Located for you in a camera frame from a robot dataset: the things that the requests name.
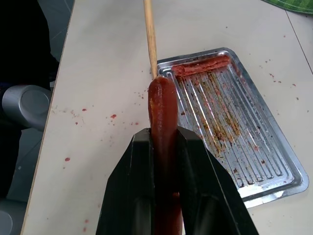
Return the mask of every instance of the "wooden stick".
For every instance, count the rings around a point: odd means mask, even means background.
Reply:
[[[153,79],[157,77],[157,45],[155,35],[155,24],[152,14],[151,0],[143,0],[145,9],[145,21],[148,40],[148,51]]]

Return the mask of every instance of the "black fabric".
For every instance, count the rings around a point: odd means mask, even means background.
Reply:
[[[43,11],[37,0],[12,0],[5,4],[0,91],[8,84],[37,85],[50,90],[49,75],[51,68],[57,70],[58,62],[50,53],[49,28]],[[0,198],[6,197],[10,189],[20,137],[17,125],[6,125],[0,120]]]

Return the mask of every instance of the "cooked sausage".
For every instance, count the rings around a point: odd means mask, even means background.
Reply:
[[[230,63],[230,57],[227,55],[216,56],[202,61],[193,62],[184,65],[175,65],[172,70],[176,76],[188,76],[199,72],[205,72],[224,67]]]
[[[175,154],[178,105],[173,81],[154,79],[149,86],[148,102],[155,165],[155,235],[181,235]]]
[[[157,193],[177,192],[175,144],[178,106],[176,87],[165,77],[154,79],[148,90],[151,136],[154,147]]]

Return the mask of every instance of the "green object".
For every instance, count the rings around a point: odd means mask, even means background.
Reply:
[[[313,14],[313,0],[263,0],[274,6],[297,13]]]

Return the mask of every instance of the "metal baking tray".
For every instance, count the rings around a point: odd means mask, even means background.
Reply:
[[[177,79],[172,66],[227,55],[230,64]],[[231,175],[247,208],[303,192],[308,176],[237,55],[219,48],[158,61],[179,99],[179,126],[196,132]]]

